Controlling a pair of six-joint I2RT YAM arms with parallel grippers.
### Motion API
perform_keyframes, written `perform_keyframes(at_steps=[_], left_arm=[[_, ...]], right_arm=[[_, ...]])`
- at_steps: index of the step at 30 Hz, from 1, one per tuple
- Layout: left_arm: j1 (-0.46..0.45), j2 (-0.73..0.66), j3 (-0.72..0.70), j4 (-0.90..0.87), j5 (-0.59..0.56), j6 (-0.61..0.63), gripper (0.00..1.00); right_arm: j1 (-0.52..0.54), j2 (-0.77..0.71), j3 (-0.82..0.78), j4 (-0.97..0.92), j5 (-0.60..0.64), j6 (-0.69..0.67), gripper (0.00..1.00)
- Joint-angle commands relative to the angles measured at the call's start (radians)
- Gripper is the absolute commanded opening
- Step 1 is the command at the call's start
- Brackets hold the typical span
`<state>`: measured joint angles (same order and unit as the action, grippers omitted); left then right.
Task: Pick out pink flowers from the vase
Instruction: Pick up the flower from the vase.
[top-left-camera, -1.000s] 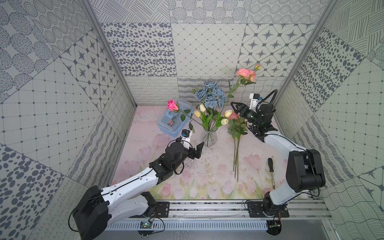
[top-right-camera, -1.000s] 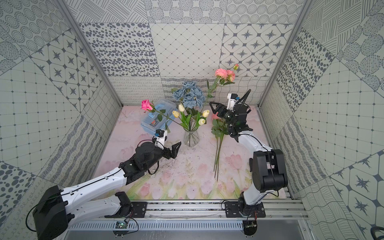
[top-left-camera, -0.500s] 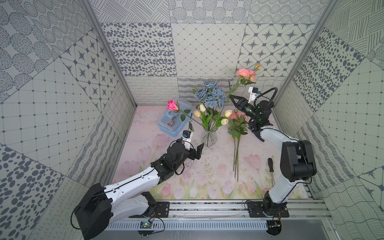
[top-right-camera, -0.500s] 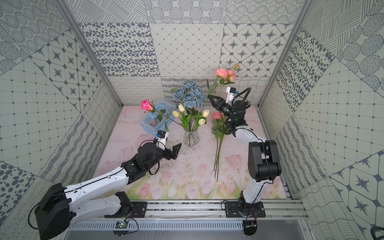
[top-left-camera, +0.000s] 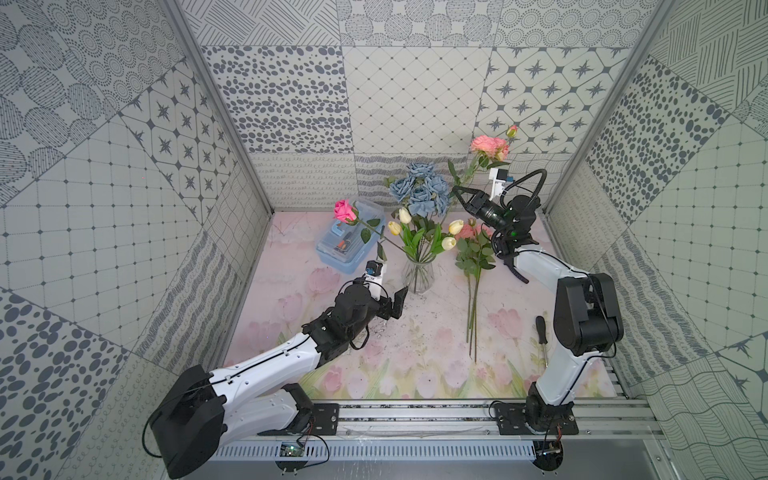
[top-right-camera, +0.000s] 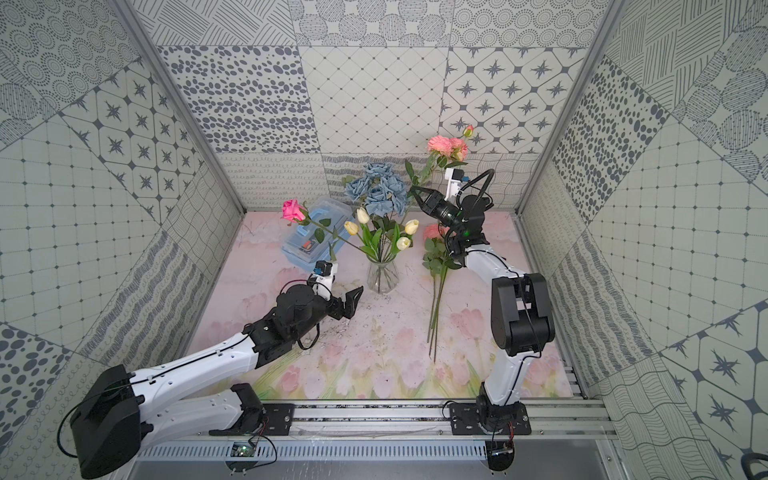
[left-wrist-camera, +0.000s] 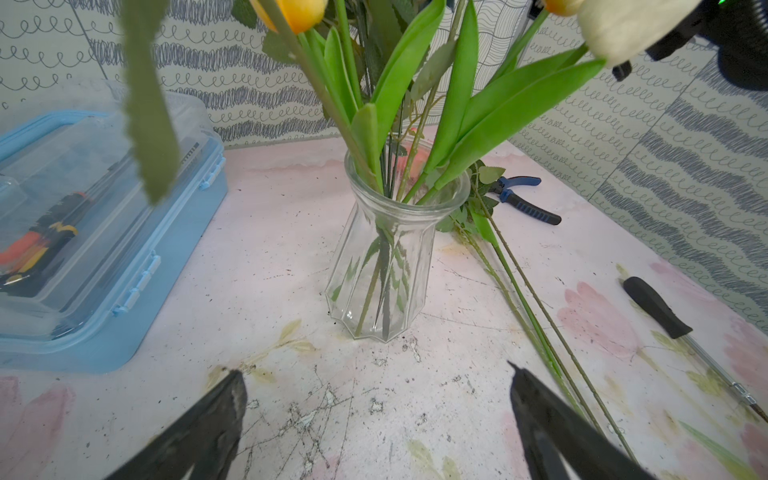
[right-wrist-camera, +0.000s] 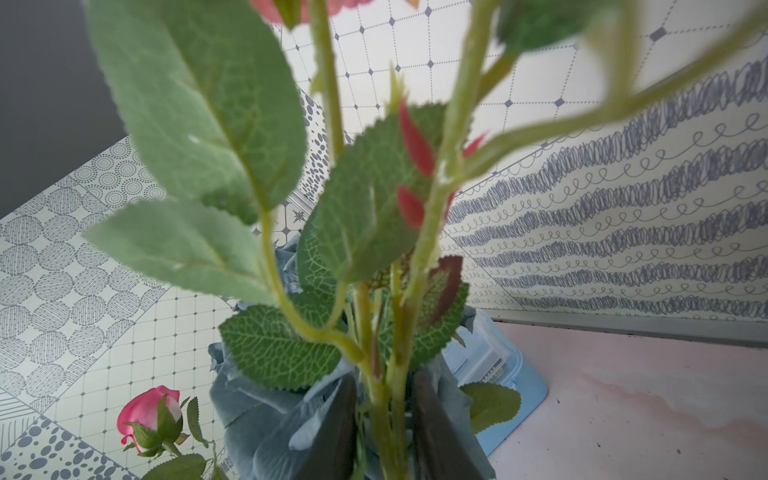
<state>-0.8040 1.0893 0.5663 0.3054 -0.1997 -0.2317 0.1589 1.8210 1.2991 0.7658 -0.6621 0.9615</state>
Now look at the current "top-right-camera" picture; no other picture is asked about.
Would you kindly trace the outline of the pink spray rose stem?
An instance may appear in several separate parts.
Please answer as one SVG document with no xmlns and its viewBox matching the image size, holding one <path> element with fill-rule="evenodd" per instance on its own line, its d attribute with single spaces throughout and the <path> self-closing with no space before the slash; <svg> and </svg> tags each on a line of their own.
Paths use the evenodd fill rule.
<svg viewBox="0 0 768 480">
<path fill-rule="evenodd" d="M 463 165 L 468 156 L 467 141 L 474 135 L 475 128 L 467 126 L 459 137 L 434 136 L 427 143 L 426 163 L 416 170 L 410 161 L 405 162 L 406 173 L 413 186 L 426 186 L 436 170 L 445 170 Z"/>
</svg>

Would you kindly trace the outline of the orange-pink peony stem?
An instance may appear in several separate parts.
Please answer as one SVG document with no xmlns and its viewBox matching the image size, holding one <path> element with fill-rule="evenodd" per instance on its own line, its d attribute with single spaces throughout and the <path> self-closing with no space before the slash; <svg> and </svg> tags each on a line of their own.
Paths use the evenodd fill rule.
<svg viewBox="0 0 768 480">
<path fill-rule="evenodd" d="M 446 262 L 448 258 L 443 228 L 438 224 L 430 225 L 425 230 L 424 237 L 425 254 L 422 259 L 422 265 L 429 271 L 433 285 L 433 275 L 441 266 L 445 266 L 447 268 Z"/>
</svg>

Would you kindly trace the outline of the light pink rose stem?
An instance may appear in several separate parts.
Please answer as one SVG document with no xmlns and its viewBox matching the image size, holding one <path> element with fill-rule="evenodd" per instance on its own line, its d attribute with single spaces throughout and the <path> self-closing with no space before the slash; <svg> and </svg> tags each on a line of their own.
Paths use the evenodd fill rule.
<svg viewBox="0 0 768 480">
<path fill-rule="evenodd" d="M 437 361 L 438 330 L 440 318 L 440 305 L 445 288 L 448 273 L 458 270 L 460 265 L 451 257 L 442 237 L 428 238 L 425 241 L 426 253 L 423 257 L 423 265 L 428 269 L 432 278 L 433 299 L 429 317 L 428 343 L 429 357 L 433 362 Z"/>
</svg>

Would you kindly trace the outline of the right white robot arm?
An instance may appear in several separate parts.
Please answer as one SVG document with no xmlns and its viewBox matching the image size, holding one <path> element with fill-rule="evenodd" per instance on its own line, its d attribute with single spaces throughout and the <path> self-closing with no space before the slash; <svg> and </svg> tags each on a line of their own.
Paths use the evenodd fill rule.
<svg viewBox="0 0 768 480">
<path fill-rule="evenodd" d="M 520 422 L 525 418 L 520 402 L 525 374 L 555 338 L 546 280 L 512 268 L 493 251 L 483 232 L 493 202 L 484 190 L 455 203 L 435 189 L 416 186 L 411 193 L 422 212 L 445 229 L 432 248 L 446 257 L 438 273 L 465 268 L 490 287 L 490 331 L 499 352 L 477 397 L 479 422 L 488 431 Z"/>
</svg>

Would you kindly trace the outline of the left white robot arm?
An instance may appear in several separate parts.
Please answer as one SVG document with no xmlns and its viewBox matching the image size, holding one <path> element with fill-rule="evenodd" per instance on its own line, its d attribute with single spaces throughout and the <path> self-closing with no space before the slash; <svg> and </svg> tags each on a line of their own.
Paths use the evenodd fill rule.
<svg viewBox="0 0 768 480">
<path fill-rule="evenodd" d="M 266 412 L 250 385 L 198 399 L 193 393 L 279 359 L 327 317 L 352 318 L 363 292 L 336 297 L 321 283 L 292 285 L 264 317 L 217 345 L 134 372 L 123 365 L 105 370 L 62 421 L 81 477 L 99 479 L 154 445 L 194 433 L 259 432 Z"/>
</svg>

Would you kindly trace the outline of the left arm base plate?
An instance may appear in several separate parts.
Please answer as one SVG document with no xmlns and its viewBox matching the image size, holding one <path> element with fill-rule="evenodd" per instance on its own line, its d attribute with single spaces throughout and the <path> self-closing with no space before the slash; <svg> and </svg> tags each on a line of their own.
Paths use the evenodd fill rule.
<svg viewBox="0 0 768 480">
<path fill-rule="evenodd" d="M 247 407 L 227 429 L 209 434 L 220 436 L 253 435 L 288 436 L 293 424 L 296 405 L 293 403 L 267 403 L 261 407 Z"/>
</svg>

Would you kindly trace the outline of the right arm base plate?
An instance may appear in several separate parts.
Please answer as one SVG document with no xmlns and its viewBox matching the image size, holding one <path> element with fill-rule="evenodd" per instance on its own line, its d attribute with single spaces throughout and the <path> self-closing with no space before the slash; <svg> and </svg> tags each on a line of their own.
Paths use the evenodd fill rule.
<svg viewBox="0 0 768 480">
<path fill-rule="evenodd" d="M 530 418 L 522 402 L 496 406 L 449 401 L 446 408 L 445 416 L 455 436 L 532 433 Z"/>
</svg>

